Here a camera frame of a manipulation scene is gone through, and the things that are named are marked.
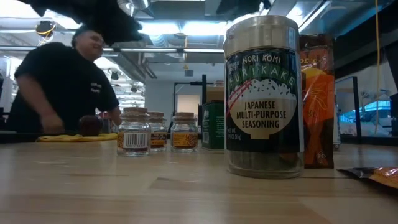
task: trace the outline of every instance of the spice jar label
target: spice jar label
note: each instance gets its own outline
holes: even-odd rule
[[[174,133],[172,138],[173,147],[195,147],[198,144],[198,134]]]
[[[293,50],[272,47],[239,52],[228,59],[227,150],[303,151],[298,63]]]
[[[151,146],[166,145],[167,133],[152,133],[150,136]]]
[[[142,149],[148,147],[148,133],[118,133],[118,147]]]

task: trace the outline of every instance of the hand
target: hand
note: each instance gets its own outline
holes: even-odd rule
[[[64,133],[63,121],[57,114],[51,114],[41,117],[43,132],[45,134]]]

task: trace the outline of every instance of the furikake seasoning container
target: furikake seasoning container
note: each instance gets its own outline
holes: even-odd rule
[[[297,177],[303,169],[299,28],[256,16],[226,33],[225,136],[231,173]]]

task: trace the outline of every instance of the cable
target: cable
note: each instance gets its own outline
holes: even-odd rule
[[[376,126],[374,134],[377,134],[379,125],[379,89],[380,89],[380,38],[379,38],[379,0],[374,0],[376,7],[376,44],[377,44],[377,84],[376,84]]]
[[[52,26],[50,30],[47,30],[45,32],[37,32],[36,31],[36,33],[39,34],[39,35],[45,35],[45,34],[49,35],[54,29],[55,29],[55,25]]]

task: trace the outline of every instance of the ceiling light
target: ceiling light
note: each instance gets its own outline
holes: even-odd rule
[[[141,22],[141,34],[147,35],[162,35],[162,34],[176,34],[180,29],[174,22]]]
[[[1,0],[0,17],[40,18],[30,5],[17,0]]]
[[[185,53],[220,53],[223,54],[223,49],[184,49]]]
[[[119,66],[117,64],[111,62],[110,60],[104,57],[100,57],[99,59],[95,60],[94,63],[98,68],[101,69],[119,70]]]
[[[122,52],[144,52],[144,53],[175,53],[177,49],[172,48],[120,48]]]
[[[53,20],[66,29],[77,29],[81,24],[77,24],[73,19],[68,17],[53,17]]]
[[[226,22],[188,22],[182,29],[186,35],[223,35]]]

